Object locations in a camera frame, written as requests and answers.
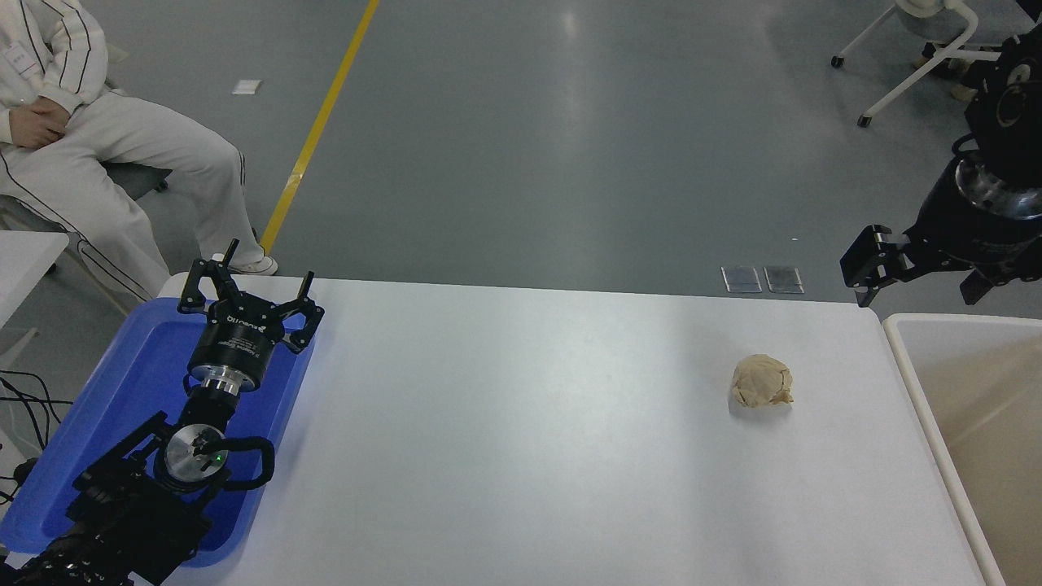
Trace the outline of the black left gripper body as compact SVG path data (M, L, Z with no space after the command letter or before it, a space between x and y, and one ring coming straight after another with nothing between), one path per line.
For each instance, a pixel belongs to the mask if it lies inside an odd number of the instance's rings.
M272 303L210 303L204 333L187 363L189 374L203 381L219 370L233 370L249 383L260 383L276 342L282 340L282 318Z

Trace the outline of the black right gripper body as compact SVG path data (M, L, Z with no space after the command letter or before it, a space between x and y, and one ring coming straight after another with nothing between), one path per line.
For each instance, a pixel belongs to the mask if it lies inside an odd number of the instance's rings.
M908 237L991 282L1040 278L1040 188L1002 181L982 163L950 163Z

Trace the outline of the person's hand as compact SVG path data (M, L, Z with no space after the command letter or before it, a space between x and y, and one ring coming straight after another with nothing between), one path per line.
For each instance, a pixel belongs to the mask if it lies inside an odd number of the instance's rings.
M38 149L53 144L66 136L71 114L63 104L46 97L20 105L8 112L11 144Z

